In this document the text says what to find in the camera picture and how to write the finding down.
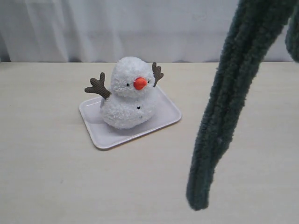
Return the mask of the white backdrop curtain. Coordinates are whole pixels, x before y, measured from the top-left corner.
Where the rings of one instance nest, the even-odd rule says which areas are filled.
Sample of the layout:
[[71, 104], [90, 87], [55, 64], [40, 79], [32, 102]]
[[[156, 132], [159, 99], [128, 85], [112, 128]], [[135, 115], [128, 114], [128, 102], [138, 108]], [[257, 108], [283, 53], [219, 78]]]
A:
[[217, 62], [233, 17], [241, 30], [281, 21], [265, 59], [290, 61], [285, 46], [294, 0], [3, 0], [2, 62]]

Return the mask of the white plush snowman toy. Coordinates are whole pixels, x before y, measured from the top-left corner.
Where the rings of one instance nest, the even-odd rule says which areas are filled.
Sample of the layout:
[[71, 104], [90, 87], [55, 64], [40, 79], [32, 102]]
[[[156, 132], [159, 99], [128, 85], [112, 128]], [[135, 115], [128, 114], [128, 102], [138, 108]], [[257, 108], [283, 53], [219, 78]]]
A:
[[91, 78], [86, 93], [98, 94], [103, 100], [100, 115], [117, 129], [130, 129], [153, 117], [158, 104], [157, 83], [164, 77], [161, 66], [148, 64], [135, 56], [121, 58], [114, 66], [109, 88], [106, 75]]

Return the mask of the white rectangular plastic tray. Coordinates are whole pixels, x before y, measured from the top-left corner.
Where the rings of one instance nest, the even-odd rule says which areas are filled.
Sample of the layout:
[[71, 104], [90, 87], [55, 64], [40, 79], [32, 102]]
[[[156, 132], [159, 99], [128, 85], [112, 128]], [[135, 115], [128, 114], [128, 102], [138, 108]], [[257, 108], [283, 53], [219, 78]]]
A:
[[94, 146], [101, 151], [107, 151], [178, 123], [182, 119], [180, 109], [160, 86], [157, 87], [157, 92], [159, 103], [156, 114], [148, 121], [131, 129], [119, 130], [103, 121], [100, 116], [102, 97], [90, 98], [81, 102], [78, 109]]

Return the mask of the green knitted scarf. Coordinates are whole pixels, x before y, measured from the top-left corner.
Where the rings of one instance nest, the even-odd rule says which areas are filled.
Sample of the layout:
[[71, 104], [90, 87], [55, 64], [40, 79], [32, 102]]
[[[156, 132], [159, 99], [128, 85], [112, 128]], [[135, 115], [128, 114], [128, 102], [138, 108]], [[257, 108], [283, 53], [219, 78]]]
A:
[[238, 2], [209, 101], [194, 143], [186, 185], [192, 210], [209, 206], [216, 166], [233, 139], [253, 79], [270, 47], [287, 28], [285, 47], [299, 60], [299, 3], [296, 0], [241, 0]]

